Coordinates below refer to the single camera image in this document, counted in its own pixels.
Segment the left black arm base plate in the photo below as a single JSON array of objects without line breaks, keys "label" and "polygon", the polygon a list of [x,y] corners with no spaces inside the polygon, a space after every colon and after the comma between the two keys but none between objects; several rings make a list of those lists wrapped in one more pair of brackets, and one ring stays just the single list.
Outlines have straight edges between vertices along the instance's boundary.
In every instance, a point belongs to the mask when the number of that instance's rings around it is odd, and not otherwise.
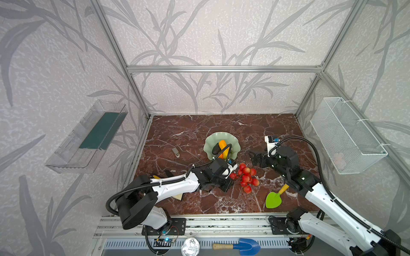
[{"label": "left black arm base plate", "polygon": [[163,227],[154,229],[150,226],[144,226],[142,235],[159,236],[159,235],[184,235],[186,228],[186,218],[171,218]]}]

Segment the fake dark avocado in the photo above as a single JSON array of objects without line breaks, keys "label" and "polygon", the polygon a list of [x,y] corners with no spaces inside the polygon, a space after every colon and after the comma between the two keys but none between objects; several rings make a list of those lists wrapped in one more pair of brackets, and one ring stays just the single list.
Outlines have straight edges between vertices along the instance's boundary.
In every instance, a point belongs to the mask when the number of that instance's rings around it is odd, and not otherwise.
[{"label": "fake dark avocado", "polygon": [[217,143],[212,149],[212,154],[218,155],[221,151],[222,151],[222,148],[220,147],[219,143]]}]

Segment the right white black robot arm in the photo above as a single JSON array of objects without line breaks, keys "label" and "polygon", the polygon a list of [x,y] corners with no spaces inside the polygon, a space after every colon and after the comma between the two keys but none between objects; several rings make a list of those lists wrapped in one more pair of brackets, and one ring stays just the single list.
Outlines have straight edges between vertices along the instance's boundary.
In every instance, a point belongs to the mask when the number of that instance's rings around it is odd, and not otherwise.
[{"label": "right white black robot arm", "polygon": [[267,149],[260,153],[249,152],[254,166],[272,168],[284,178],[285,184],[323,211],[338,227],[322,221],[304,208],[298,207],[287,214],[289,228],[301,231],[326,242],[345,256],[399,256],[409,254],[402,246],[401,238],[393,230],[384,231],[365,220],[352,208],[336,197],[322,177],[300,167],[295,150],[284,146],[287,139],[266,136]]}]

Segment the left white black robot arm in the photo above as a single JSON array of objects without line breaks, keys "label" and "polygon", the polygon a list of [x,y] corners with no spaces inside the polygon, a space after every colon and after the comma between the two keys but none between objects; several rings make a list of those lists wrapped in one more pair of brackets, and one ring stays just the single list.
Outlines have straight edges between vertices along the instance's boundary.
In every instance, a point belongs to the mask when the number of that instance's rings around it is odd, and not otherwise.
[{"label": "left white black robot arm", "polygon": [[172,229],[173,221],[168,212],[156,204],[179,194],[211,191],[215,187],[227,192],[234,183],[230,175],[238,168],[231,158],[231,150],[232,145],[228,144],[210,162],[193,164],[180,176],[151,179],[141,175],[111,196],[105,208],[120,217],[124,230],[144,225],[165,235]]}]

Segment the fake red grape bunch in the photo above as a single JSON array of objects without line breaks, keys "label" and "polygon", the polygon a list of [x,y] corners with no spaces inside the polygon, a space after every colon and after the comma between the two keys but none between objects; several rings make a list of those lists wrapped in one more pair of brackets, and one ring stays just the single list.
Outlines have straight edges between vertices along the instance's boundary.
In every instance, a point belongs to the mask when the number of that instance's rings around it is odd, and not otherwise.
[{"label": "fake red grape bunch", "polygon": [[240,163],[239,169],[233,171],[229,177],[234,181],[238,181],[246,194],[252,193],[253,187],[260,185],[260,181],[256,177],[256,170],[248,167],[245,163]]}]

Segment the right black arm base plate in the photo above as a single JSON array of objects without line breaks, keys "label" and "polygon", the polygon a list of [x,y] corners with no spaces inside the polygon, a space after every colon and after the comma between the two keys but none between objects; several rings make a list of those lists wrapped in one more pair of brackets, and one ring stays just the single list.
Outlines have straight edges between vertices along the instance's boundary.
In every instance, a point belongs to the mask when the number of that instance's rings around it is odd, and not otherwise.
[{"label": "right black arm base plate", "polygon": [[286,227],[286,217],[275,217],[273,215],[268,217],[268,222],[271,227],[273,235],[288,235],[289,232]]}]

